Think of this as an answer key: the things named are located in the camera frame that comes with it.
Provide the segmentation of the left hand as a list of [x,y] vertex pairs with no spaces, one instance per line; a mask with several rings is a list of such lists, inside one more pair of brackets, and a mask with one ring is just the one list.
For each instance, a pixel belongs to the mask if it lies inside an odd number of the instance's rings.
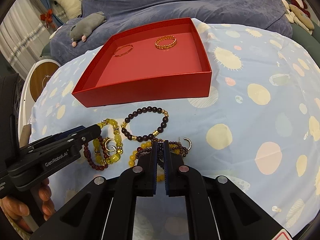
[[[38,193],[42,200],[42,213],[44,220],[48,220],[55,213],[55,206],[51,199],[52,192],[49,187],[48,178],[42,181]],[[4,197],[1,199],[1,208],[19,228],[28,233],[32,232],[31,228],[23,219],[23,217],[30,215],[29,207],[27,207],[26,204],[12,197]]]

